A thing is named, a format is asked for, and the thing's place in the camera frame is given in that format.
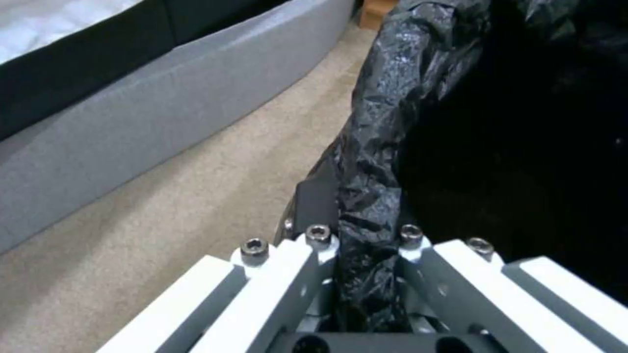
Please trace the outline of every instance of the beige carpet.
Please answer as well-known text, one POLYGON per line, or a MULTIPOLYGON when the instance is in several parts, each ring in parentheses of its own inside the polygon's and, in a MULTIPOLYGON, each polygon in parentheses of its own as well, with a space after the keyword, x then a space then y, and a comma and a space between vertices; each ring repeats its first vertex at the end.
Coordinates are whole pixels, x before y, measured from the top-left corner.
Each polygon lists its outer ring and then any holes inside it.
POLYGON ((350 25, 272 101, 0 257, 0 352, 93 352, 204 254, 270 240, 374 36, 350 25))

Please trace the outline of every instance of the black plastic bag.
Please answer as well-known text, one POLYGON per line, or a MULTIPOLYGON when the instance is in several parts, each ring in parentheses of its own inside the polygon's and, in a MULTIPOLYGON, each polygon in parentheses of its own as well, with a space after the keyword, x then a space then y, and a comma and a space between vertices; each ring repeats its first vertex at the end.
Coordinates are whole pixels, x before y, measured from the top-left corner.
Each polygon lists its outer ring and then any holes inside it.
POLYGON ((337 181, 338 330, 409 330, 409 221, 548 255, 625 301, 627 19, 615 1, 401 0, 312 173, 337 181))

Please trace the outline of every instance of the gray felt wall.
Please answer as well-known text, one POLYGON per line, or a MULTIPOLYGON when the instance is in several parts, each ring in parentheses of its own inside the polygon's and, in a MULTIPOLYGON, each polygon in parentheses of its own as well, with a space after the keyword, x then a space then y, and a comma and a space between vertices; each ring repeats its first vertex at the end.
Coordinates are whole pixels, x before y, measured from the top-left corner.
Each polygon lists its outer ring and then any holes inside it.
POLYGON ((0 253, 273 98, 329 52, 353 8, 288 1, 0 143, 0 253))

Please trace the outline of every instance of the white fabric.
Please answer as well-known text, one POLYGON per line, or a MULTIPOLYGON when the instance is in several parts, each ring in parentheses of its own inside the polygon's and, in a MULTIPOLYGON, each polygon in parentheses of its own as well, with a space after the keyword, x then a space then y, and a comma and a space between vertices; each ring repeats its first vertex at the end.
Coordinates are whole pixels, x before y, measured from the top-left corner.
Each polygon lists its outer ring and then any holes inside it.
POLYGON ((0 0, 0 64, 115 16, 142 0, 0 0))

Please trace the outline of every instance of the crumpled plastic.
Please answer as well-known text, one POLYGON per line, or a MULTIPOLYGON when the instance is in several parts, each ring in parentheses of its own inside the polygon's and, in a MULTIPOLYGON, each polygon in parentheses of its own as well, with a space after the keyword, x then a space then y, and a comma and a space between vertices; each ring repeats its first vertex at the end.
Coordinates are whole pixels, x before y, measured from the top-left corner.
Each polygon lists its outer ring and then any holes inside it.
POLYGON ((612 255, 628 238, 627 60, 622 2, 401 0, 321 157, 339 185, 337 329, 409 331, 408 213, 432 241, 483 237, 628 293, 612 255))

